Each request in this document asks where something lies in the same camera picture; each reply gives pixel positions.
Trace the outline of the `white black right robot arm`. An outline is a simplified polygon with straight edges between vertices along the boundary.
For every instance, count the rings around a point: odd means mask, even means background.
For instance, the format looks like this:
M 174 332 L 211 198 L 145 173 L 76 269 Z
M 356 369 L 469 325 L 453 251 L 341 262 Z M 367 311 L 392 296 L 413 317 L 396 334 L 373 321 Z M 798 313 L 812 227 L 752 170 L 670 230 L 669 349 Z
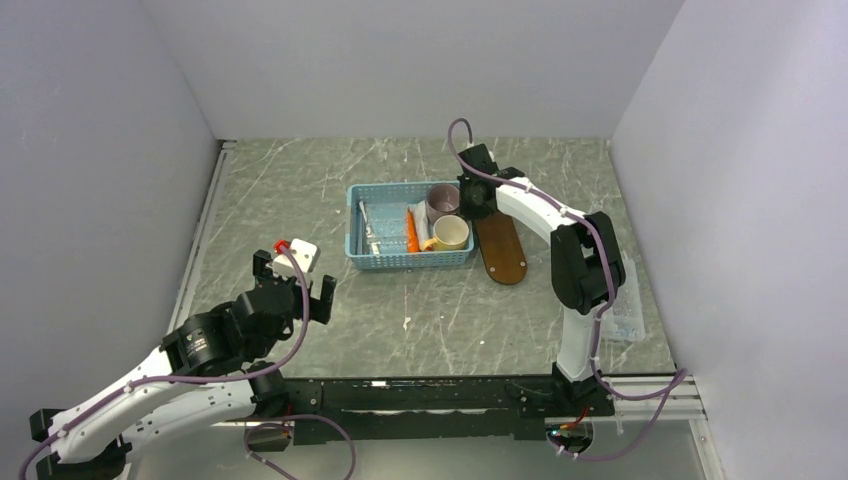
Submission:
M 483 144 L 458 153 L 460 210 L 472 222 L 484 264 L 496 282 L 513 285 L 527 271 L 515 225 L 542 238 L 550 252 L 552 289 L 565 307 L 555 361 L 565 379 L 551 388 L 557 411 L 574 415 L 590 399 L 599 333 L 590 314 L 614 299 L 626 273 L 614 228 L 602 212 L 586 214 L 547 195 L 519 170 L 500 169 Z

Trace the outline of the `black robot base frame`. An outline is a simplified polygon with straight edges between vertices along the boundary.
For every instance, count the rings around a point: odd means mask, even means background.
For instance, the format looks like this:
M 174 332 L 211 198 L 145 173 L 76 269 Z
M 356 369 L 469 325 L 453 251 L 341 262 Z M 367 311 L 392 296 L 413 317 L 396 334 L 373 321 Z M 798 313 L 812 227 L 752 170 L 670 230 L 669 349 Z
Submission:
M 388 378 L 284 378 L 252 381 L 252 420 L 285 418 L 296 446 L 336 439 L 327 418 L 355 441 L 471 437 L 544 440 L 615 413 L 594 379 L 549 374 Z

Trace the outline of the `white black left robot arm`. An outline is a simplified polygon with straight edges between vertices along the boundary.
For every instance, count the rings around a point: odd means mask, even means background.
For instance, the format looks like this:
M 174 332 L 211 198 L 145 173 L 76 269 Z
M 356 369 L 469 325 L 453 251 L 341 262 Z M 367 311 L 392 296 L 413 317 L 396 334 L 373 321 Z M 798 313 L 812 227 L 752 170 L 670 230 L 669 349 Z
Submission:
M 328 324 L 332 314 L 334 277 L 324 276 L 319 297 L 311 295 L 319 257 L 319 247 L 301 239 L 256 251 L 251 289 L 188 317 L 91 398 L 33 413 L 30 432 L 38 445 L 18 477 L 115 479 L 156 440 L 293 412 L 281 369 L 300 350 L 308 327 Z

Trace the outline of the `brown oval wooden tray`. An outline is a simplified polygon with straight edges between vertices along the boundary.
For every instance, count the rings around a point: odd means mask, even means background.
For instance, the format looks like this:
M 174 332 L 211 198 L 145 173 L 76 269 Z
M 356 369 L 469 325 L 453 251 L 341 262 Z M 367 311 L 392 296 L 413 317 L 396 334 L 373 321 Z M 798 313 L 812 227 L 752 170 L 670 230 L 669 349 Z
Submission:
M 527 260 L 514 219 L 495 212 L 473 224 L 489 278 L 501 285 L 522 282 L 527 273 Z

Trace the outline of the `yellow ceramic mug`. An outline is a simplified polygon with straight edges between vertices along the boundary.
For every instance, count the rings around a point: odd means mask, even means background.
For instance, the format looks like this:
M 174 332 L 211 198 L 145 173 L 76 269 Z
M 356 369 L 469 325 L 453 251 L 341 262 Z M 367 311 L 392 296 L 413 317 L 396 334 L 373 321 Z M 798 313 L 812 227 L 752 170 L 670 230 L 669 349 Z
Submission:
M 459 251 L 467 247 L 471 227 L 457 215 L 445 215 L 432 226 L 432 236 L 420 243 L 422 251 Z

